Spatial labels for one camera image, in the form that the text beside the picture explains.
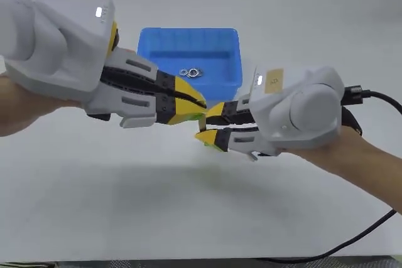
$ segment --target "human hand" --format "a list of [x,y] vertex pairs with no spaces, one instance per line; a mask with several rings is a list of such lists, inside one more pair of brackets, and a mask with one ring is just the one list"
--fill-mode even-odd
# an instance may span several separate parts
[[351,127],[342,126],[340,136],[330,144],[318,149],[286,150],[332,174],[341,174],[342,168],[365,154],[378,151]]
[[61,107],[80,107],[80,104],[33,94],[12,82],[6,74],[0,75],[0,136],[19,132]]

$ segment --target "white table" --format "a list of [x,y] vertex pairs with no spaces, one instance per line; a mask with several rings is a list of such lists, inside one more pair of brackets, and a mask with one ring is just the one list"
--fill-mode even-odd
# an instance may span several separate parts
[[[332,65],[402,100],[402,0],[115,0],[121,45],[141,28],[233,27],[255,64]],[[402,156],[401,117],[368,100],[365,136]],[[250,163],[193,138],[197,123],[123,130],[63,109],[0,139],[0,260],[316,255],[389,208],[290,155]],[[339,255],[402,254],[394,217]]]

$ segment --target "black cable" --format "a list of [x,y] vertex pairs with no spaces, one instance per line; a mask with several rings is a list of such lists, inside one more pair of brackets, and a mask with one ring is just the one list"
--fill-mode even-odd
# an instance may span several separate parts
[[326,257],[329,257],[330,255],[333,255],[334,253],[338,252],[339,250],[352,245],[353,243],[356,243],[358,240],[361,238],[364,238],[366,235],[369,233],[373,232],[375,229],[378,228],[381,224],[389,220],[393,215],[396,214],[395,210],[391,210],[389,213],[387,213],[385,216],[383,216],[381,219],[379,219],[376,223],[371,225],[369,228],[367,228],[365,231],[361,232],[360,234],[356,235],[354,238],[336,246],[335,248],[331,249],[330,251],[316,255],[315,257],[305,257],[302,259],[295,259],[295,260],[281,260],[281,259],[271,259],[269,257],[263,257],[263,258],[257,258],[256,260],[262,260],[265,262],[272,262],[272,263],[278,263],[278,264],[303,264],[303,263],[309,263],[309,262],[314,262],[316,260],[322,260]]
[[[397,102],[396,100],[394,100],[393,98],[391,98],[385,94],[382,94],[380,92],[370,91],[370,90],[363,90],[363,89],[361,89],[360,86],[347,87],[345,91],[347,93],[345,94],[345,97],[342,99],[343,105],[362,104],[363,99],[367,99],[369,97],[375,97],[377,99],[381,99],[381,100],[391,104],[396,110],[398,110],[398,112],[400,114],[402,114],[402,105],[399,102]],[[370,234],[375,229],[377,229],[379,226],[381,226],[383,223],[388,221],[395,214],[397,214],[396,210],[389,211],[385,216],[383,216],[381,219],[379,219],[376,223],[372,224],[365,231],[361,232],[360,234],[356,235],[355,237],[351,238],[350,240],[336,246],[335,248],[331,249],[330,251],[325,252],[320,255],[316,255],[315,257],[304,257],[301,259],[293,259],[293,260],[272,259],[269,257],[262,257],[262,258],[256,258],[256,260],[260,260],[263,262],[272,262],[272,263],[277,263],[277,264],[304,264],[304,263],[314,262],[316,260],[322,260],[322,259],[325,259],[326,257],[333,255],[334,253],[338,252],[339,250],[356,243],[358,240],[364,238],[366,235]]]

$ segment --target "blue bin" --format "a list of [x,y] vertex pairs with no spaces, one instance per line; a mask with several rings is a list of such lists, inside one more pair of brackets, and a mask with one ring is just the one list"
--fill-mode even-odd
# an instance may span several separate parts
[[231,28],[145,28],[137,52],[172,75],[201,69],[201,77],[183,78],[202,93],[208,107],[233,100],[242,85],[239,35]]

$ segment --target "yellow label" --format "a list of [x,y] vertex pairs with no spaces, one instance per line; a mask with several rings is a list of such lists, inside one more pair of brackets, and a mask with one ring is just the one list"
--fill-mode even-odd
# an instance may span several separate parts
[[266,73],[265,93],[276,94],[283,89],[283,69],[274,69]]

